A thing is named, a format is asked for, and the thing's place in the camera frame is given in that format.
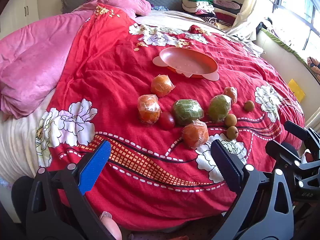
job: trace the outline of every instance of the window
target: window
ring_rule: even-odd
[[[279,38],[302,56],[320,56],[320,13],[312,0],[270,0]]]
[[[311,0],[281,0],[281,5],[311,23],[313,11]]]

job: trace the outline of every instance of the cabinet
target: cabinet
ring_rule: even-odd
[[[37,0],[10,0],[0,15],[0,39],[37,20]]]

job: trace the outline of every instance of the fingernail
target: fingernail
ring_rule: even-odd
[[[108,218],[112,219],[112,215],[107,211],[103,211],[102,214],[100,215],[99,219],[101,220],[103,217],[108,217]]]

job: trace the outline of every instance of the plastic-wrapped orange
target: plastic-wrapped orange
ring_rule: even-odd
[[[235,104],[237,102],[237,89],[234,87],[225,88],[223,94],[231,98],[231,104]]]
[[[166,96],[174,88],[175,86],[172,84],[168,75],[158,75],[151,83],[151,92],[159,98]]]
[[[138,110],[140,121],[151,126],[158,121],[160,116],[160,106],[156,95],[143,95],[138,98]]]
[[[188,147],[196,149],[209,139],[207,125],[198,119],[192,121],[191,124],[182,129],[182,138]]]

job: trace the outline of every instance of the bed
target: bed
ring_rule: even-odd
[[[8,182],[34,176],[39,166],[62,169],[108,140],[111,156],[86,193],[88,201],[98,214],[112,213],[125,228],[158,230],[217,215],[231,205],[235,195],[210,155],[213,140],[262,171],[271,171],[275,163],[264,150],[268,141],[300,147],[301,141],[287,134],[283,124],[291,120],[303,126],[303,111],[279,74],[242,43],[180,12],[174,6],[181,0],[150,0],[176,10],[132,18],[131,9],[143,13],[111,6],[109,0],[83,6],[86,0],[81,0],[66,9],[70,1],[76,0],[63,4],[65,12],[77,8],[72,13],[33,23],[0,41],[0,176]],[[136,4],[140,2],[150,6],[143,0]],[[36,45],[28,43],[28,35]],[[188,79],[155,66],[152,59],[170,46],[213,57],[220,79]],[[195,150],[182,142],[182,127],[164,131],[157,124],[143,126],[137,99],[151,93],[158,74],[168,75],[176,86],[159,99],[162,111],[170,111],[178,99],[192,98],[206,112],[212,97],[236,87],[238,102],[231,113],[237,116],[238,138],[228,140],[224,123],[213,123],[207,115],[202,121],[209,140]],[[255,102],[254,111],[244,111],[247,100]]]

